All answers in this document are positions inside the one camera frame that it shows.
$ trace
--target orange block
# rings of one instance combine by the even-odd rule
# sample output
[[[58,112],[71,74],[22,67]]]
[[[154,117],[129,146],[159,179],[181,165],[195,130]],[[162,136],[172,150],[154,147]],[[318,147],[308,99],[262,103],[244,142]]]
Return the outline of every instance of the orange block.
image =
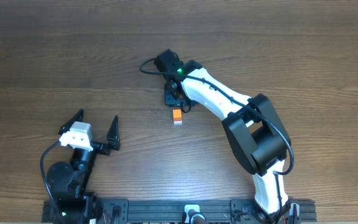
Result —
[[[181,109],[175,109],[173,111],[173,122],[181,121]]]

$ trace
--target brown wooden surface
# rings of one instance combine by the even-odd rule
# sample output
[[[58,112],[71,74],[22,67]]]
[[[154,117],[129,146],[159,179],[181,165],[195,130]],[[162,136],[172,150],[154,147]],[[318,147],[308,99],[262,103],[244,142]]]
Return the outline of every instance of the brown wooden surface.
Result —
[[[138,71],[166,48],[267,95],[295,151],[287,194],[316,200],[320,221],[358,221],[358,1],[0,0],[0,222],[39,222],[40,155],[80,108],[102,141],[120,119],[121,150],[91,177],[100,196],[253,197],[220,120],[199,105],[174,126],[164,79]]]

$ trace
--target wood grain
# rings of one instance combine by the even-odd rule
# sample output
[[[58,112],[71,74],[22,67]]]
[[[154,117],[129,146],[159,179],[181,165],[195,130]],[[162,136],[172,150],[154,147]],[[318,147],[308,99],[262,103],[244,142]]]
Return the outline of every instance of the wood grain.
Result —
[[[358,1],[0,0],[0,222],[40,221],[40,155],[80,108],[99,140],[119,116],[100,196],[253,197],[220,121],[196,106],[174,126],[163,78],[138,71],[166,48],[267,95],[295,151],[287,194],[316,200],[319,221],[358,221]]]

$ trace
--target robotic arm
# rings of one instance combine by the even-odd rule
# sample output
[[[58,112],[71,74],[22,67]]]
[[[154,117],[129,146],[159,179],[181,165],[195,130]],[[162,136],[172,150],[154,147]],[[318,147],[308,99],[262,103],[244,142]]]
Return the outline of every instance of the robotic arm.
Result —
[[[229,89],[215,80],[199,63],[193,60],[183,63],[169,49],[158,55],[154,59],[154,64],[167,79],[166,104],[180,105],[183,110],[183,105],[191,106],[200,103],[220,118],[236,159],[248,173],[252,174],[255,201],[259,207],[271,218],[286,212],[288,195],[284,191],[283,177],[281,175],[276,177],[274,172],[282,172],[284,159],[287,157],[287,147],[276,130],[264,122],[261,128],[251,134],[248,127],[261,120],[248,113],[243,106],[233,103],[236,99],[264,115],[290,142],[270,100],[262,94],[251,98]],[[217,91],[217,88],[225,92],[226,96]],[[167,101],[167,98],[174,98],[176,101]]]

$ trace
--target wooden table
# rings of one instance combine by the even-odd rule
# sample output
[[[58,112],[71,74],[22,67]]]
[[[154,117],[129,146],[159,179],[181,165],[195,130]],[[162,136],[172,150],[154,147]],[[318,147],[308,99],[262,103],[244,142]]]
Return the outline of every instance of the wooden table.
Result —
[[[0,0],[0,222],[40,221],[41,153],[80,108],[100,141],[119,116],[100,196],[253,197],[220,120],[198,105],[174,126],[164,79],[139,72],[166,48],[267,95],[295,152],[287,194],[316,200],[320,221],[358,221],[358,1]]]

